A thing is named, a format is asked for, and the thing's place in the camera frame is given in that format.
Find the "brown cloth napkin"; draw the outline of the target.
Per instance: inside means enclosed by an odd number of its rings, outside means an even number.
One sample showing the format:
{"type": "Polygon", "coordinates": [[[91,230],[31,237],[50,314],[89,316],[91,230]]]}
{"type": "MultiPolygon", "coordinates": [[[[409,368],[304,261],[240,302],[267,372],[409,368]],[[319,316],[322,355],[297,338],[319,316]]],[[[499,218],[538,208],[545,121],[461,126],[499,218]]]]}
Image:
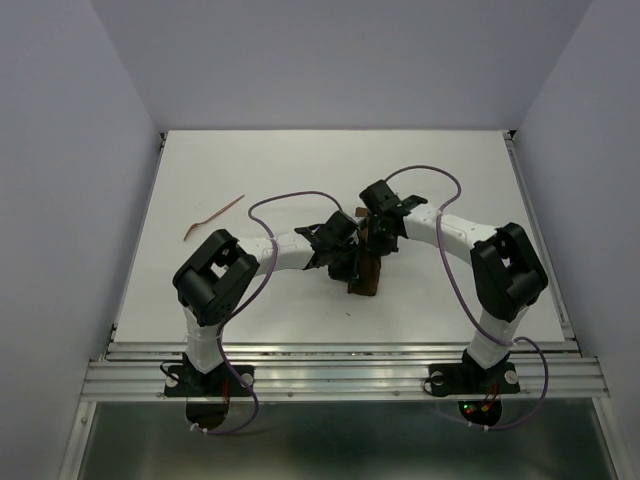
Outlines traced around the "brown cloth napkin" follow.
{"type": "Polygon", "coordinates": [[[347,292],[352,295],[373,297],[378,291],[382,261],[379,255],[374,255],[367,249],[369,210],[365,207],[357,207],[355,218],[361,223],[358,233],[358,279],[348,284],[347,292]]]}

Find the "brown wooden fork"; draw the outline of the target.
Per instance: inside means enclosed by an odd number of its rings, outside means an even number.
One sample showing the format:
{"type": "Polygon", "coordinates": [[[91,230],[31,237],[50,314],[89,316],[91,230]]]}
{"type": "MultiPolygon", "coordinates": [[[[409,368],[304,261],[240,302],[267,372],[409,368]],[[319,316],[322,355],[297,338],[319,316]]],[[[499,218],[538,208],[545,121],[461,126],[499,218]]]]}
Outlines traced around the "brown wooden fork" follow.
{"type": "Polygon", "coordinates": [[[211,214],[208,218],[201,220],[199,222],[195,222],[192,225],[190,225],[182,238],[183,242],[186,242],[189,239],[190,235],[193,234],[198,228],[209,224],[210,222],[214,221],[215,219],[217,219],[218,217],[226,213],[229,209],[231,209],[240,201],[242,201],[245,198],[245,196],[246,196],[245,194],[238,196],[237,198],[235,198],[234,200],[232,200],[231,202],[229,202],[228,204],[224,205],[219,210],[211,214]]]}

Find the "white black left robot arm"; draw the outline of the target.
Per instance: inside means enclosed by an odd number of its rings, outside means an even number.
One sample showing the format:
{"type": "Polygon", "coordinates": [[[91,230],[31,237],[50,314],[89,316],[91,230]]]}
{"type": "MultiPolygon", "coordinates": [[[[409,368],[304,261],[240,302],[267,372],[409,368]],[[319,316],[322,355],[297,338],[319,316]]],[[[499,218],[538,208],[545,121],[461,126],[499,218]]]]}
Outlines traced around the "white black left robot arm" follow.
{"type": "Polygon", "coordinates": [[[254,278],[327,268],[334,280],[356,280],[358,230],[356,221],[336,211],[324,223],[275,238],[236,238],[225,229],[212,233],[172,280],[187,324],[176,381],[202,394],[221,386],[229,372],[218,345],[220,327],[239,309],[254,278]]]}

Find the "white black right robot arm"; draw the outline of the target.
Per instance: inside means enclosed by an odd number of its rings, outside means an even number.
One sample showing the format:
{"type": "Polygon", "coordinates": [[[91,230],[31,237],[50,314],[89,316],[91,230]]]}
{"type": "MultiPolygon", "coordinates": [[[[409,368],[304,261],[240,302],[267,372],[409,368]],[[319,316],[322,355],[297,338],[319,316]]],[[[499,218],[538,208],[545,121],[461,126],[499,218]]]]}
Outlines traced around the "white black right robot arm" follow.
{"type": "Polygon", "coordinates": [[[368,186],[359,198],[369,211],[366,248],[371,254],[397,252],[400,238],[439,250],[454,294],[476,329],[463,354],[460,378],[472,390],[484,389],[506,362],[521,319],[549,283],[527,232],[513,222],[495,227],[447,214],[445,206],[436,208],[416,195],[400,199],[384,180],[368,186]],[[472,270],[482,307],[477,319],[455,281],[449,254],[472,270]]]}

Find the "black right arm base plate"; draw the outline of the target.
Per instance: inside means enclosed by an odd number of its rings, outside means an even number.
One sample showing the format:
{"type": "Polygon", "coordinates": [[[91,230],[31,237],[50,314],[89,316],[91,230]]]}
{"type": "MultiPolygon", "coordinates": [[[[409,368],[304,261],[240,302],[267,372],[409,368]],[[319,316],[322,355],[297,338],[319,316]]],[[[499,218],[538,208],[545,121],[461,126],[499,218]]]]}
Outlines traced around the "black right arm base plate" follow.
{"type": "Polygon", "coordinates": [[[438,363],[428,368],[422,384],[431,396],[443,398],[451,395],[517,394],[520,392],[519,378],[515,366],[506,362],[489,370],[460,363],[438,363]]]}

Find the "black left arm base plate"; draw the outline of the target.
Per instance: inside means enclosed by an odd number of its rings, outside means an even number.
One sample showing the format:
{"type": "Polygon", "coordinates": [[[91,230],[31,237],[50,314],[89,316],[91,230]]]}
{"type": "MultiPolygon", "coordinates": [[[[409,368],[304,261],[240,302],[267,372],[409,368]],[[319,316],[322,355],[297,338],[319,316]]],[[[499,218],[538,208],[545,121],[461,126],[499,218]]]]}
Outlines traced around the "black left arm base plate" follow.
{"type": "Polygon", "coordinates": [[[164,395],[169,398],[229,398],[249,397],[247,388],[221,364],[212,372],[203,374],[182,363],[162,363],[165,376],[164,395]]]}

